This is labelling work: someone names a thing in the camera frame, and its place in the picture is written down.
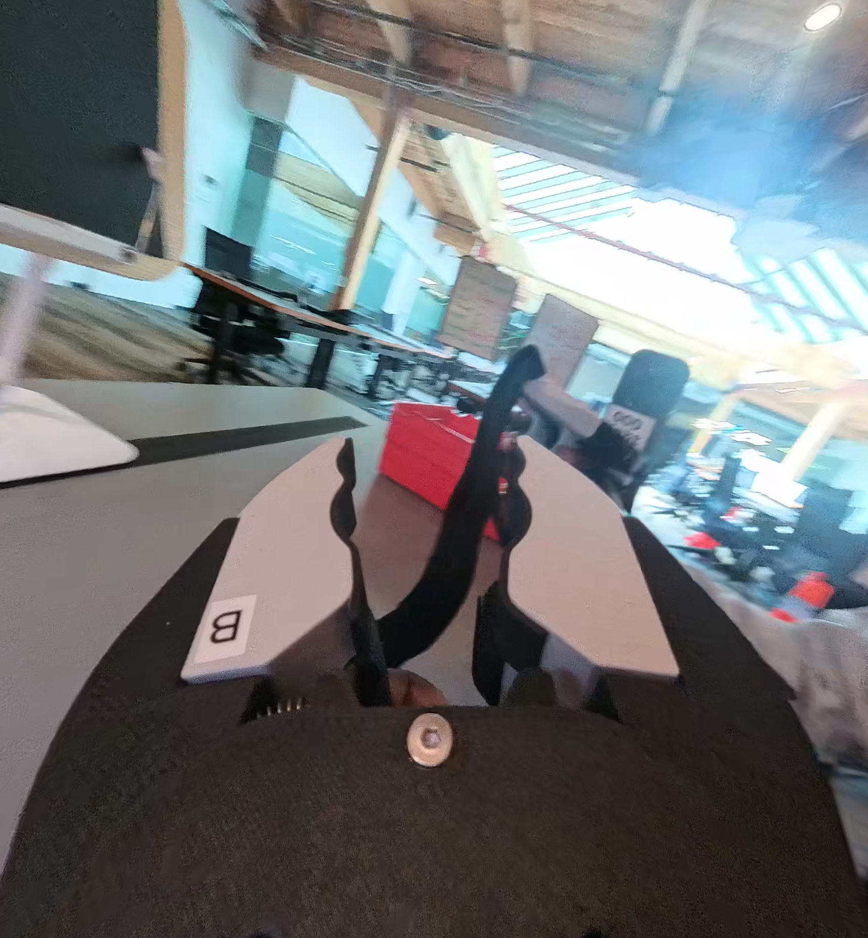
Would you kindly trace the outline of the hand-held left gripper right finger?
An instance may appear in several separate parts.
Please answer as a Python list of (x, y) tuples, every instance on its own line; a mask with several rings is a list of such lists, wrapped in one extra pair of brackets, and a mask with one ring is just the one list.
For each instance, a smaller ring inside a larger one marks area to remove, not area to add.
[(498, 580), (479, 599), (472, 678), (489, 705), (540, 670), (561, 705), (612, 675), (677, 683), (679, 664), (626, 530), (594, 482), (519, 437)]

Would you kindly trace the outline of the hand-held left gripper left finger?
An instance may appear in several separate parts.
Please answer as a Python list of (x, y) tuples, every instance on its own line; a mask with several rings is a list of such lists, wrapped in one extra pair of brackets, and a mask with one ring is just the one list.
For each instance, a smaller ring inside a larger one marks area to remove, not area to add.
[(240, 512), (181, 678), (270, 679), (279, 699), (348, 672), (364, 706), (392, 701), (381, 637), (354, 544), (352, 438), (332, 437)]

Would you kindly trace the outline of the grey desk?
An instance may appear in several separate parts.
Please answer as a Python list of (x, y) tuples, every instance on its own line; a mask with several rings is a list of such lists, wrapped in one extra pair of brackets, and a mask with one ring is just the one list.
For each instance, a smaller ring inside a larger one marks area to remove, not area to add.
[[(441, 513), (377, 473), (385, 424), (313, 389), (30, 381), (129, 441), (346, 416), (372, 610), (420, 578)], [(115, 639), (219, 522), (325, 441), (286, 441), (0, 490), (0, 873), (45, 752)]]

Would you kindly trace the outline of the wooden office desk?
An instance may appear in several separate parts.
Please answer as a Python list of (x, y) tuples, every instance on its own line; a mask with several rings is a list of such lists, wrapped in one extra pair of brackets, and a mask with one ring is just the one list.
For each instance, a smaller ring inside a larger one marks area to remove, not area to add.
[(282, 324), (281, 329), (295, 334), (313, 333), (318, 339), (318, 345), (307, 371), (307, 387), (324, 389), (334, 355), (344, 345), (407, 362), (417, 359), (436, 361), (439, 362), (438, 367), (444, 370), (451, 369), (457, 361), (455, 354), (404, 339), (369, 323), (355, 322), (351, 311), (317, 311), (299, 303), (295, 295), (286, 292), (269, 291), (186, 261), (180, 262), (179, 266), (205, 284), (227, 291), (231, 297), (293, 321), (292, 324)]

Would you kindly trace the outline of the whiteboard on stand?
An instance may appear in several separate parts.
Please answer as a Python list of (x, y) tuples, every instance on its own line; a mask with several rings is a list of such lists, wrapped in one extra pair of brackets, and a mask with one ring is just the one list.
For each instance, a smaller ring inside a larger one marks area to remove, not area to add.
[(565, 390), (599, 326), (595, 316), (549, 293), (532, 319), (525, 345), (537, 349), (545, 379)]
[(440, 323), (438, 342), (490, 362), (498, 359), (518, 281), (494, 264), (465, 256)]

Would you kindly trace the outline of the long black tape strip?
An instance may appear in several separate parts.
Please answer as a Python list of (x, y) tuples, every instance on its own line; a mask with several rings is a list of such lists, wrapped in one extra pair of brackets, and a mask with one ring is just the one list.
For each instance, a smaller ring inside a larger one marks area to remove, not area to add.
[(333, 416), (290, 423), (206, 430), (132, 441), (137, 449), (132, 467), (182, 462), (229, 452), (264, 448), (286, 442), (340, 434), (365, 427), (351, 416)]

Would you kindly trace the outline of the red plastic bin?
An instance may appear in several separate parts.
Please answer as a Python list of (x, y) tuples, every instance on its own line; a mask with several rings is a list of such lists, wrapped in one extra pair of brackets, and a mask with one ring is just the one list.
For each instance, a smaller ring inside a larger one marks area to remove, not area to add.
[(481, 418), (449, 405), (393, 405), (379, 472), (445, 511), (466, 468)]

